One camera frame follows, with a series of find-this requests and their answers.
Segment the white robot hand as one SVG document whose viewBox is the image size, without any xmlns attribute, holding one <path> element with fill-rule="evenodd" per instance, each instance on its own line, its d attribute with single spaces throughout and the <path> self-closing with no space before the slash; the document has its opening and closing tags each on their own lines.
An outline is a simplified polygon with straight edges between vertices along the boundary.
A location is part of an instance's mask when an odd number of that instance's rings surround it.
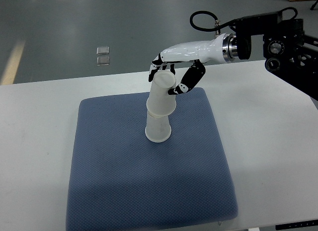
<svg viewBox="0 0 318 231">
<path fill-rule="evenodd" d="M 180 84 L 168 91 L 169 95 L 187 93 L 197 85 L 206 73 L 204 63 L 215 61 L 224 64 L 234 60 L 235 49 L 232 45 L 233 42 L 235 42 L 233 34 L 223 33 L 210 41 L 187 42 L 171 46 L 160 52 L 152 61 L 148 81 L 153 81 L 162 64 L 163 70 L 169 68 L 169 71 L 175 75 L 174 62 L 193 61 L 193 64 L 181 79 Z"/>
</svg>

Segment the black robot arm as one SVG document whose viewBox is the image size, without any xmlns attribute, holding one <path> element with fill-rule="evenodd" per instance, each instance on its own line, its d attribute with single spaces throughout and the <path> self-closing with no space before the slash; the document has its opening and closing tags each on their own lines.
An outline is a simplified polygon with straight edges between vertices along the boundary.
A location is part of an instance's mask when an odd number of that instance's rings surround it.
<svg viewBox="0 0 318 231">
<path fill-rule="evenodd" d="M 301 18 L 294 15 L 284 20 L 280 10 L 220 24 L 215 14 L 202 10 L 191 14 L 189 22 L 196 30 L 215 32 L 216 37 L 171 46 L 152 61 L 149 81 L 160 69 L 169 68 L 175 74 L 176 63 L 192 63 L 169 95 L 191 91 L 204 76 L 208 61 L 223 64 L 235 58 L 249 59 L 252 36 L 262 35 L 266 70 L 311 98 L 318 98 L 318 40 L 305 34 Z"/>
</svg>

